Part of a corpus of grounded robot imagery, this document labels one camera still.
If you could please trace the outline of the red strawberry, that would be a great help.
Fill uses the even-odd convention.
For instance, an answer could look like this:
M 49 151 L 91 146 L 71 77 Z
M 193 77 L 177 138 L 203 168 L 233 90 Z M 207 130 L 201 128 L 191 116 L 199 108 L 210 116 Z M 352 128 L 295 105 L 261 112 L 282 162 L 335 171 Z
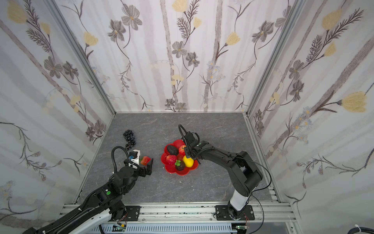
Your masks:
M 147 157 L 147 156 L 144 156 L 144 157 L 141 159 L 140 163 L 141 163 L 142 165 L 144 165 L 144 166 L 147 166 L 147 164 L 148 164 L 150 161 L 151 161 L 151 158 L 149 158 L 149 157 Z

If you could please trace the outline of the red apple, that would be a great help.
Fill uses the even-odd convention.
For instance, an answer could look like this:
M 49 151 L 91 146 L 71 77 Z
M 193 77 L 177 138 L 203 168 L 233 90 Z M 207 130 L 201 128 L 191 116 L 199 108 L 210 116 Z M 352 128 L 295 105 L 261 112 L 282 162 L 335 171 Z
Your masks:
M 186 145 L 182 145 L 182 146 L 179 147 L 179 155 L 181 155 L 181 156 L 186 155 L 186 152 L 185 152 L 186 147 L 187 147 Z

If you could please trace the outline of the yellow lemon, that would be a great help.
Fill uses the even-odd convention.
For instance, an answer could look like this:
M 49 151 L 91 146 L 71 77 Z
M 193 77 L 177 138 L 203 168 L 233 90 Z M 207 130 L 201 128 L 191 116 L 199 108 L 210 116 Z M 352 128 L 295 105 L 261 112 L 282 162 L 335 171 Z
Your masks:
M 194 165 L 194 160 L 192 158 L 183 157 L 183 162 L 187 168 L 191 168 Z

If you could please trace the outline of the black avocado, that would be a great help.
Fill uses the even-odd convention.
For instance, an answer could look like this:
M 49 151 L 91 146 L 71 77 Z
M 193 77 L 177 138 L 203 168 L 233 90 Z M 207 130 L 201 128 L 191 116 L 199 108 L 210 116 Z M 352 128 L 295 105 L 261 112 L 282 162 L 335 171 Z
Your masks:
M 175 147 L 174 145 L 167 145 L 167 152 L 170 155 L 177 156 L 179 154 L 179 149 L 177 147 Z

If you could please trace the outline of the red flower-shaped plate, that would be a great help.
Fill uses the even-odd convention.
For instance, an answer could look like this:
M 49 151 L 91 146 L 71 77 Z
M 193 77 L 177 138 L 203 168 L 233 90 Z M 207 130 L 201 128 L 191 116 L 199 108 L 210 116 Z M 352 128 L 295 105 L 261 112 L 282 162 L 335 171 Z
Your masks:
M 178 140 L 176 140 L 173 143 L 168 144 L 168 145 L 174 145 L 175 147 L 177 147 L 179 149 L 179 147 L 182 146 L 182 145 L 185 145 L 185 143 L 181 139 L 178 139 Z M 195 170 L 195 169 L 198 168 L 198 161 L 194 160 L 194 165 L 191 168 L 185 167 L 185 169 L 183 171 L 177 171 L 176 168 L 175 168 L 175 165 L 168 165 L 167 164 L 167 162 L 166 162 L 166 156 L 168 156 L 168 155 L 169 155 L 169 153 L 167 152 L 167 145 L 166 145 L 165 148 L 164 148 L 164 153 L 161 156 L 161 162 L 164 164 L 165 170 L 167 172 L 171 173 L 171 174 L 177 173 L 180 176 L 185 176 L 190 171 Z M 181 156 L 181 155 L 178 154 L 177 155 L 177 160 L 183 161 L 183 157 L 184 156 Z

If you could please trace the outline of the dark red wrinkled fruit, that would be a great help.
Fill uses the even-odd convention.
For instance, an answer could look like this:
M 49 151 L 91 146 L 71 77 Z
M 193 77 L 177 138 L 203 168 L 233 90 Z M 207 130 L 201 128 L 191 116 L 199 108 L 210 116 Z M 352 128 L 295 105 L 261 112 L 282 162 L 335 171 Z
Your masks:
M 177 161 L 177 156 L 176 155 L 168 155 L 166 156 L 166 162 L 168 165 L 174 165 Z

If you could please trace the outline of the dark brown avocado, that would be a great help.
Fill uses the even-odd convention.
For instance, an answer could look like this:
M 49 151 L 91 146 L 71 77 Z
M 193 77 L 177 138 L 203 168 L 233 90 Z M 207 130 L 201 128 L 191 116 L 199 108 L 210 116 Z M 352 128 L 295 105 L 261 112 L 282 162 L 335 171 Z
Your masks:
M 177 171 L 183 171 L 186 167 L 185 163 L 180 160 L 176 160 L 174 165 Z

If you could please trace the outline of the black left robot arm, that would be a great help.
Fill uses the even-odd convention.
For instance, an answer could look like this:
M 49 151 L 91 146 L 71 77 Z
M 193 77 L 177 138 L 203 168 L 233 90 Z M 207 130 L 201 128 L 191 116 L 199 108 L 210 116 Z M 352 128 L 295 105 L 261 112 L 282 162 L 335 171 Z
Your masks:
M 25 234 L 79 234 L 111 219 L 119 220 L 128 214 L 122 202 L 125 194 L 135 186 L 138 177 L 152 174 L 153 159 L 146 165 L 124 166 L 103 186 L 92 191 L 77 208 L 42 228 L 33 227 Z

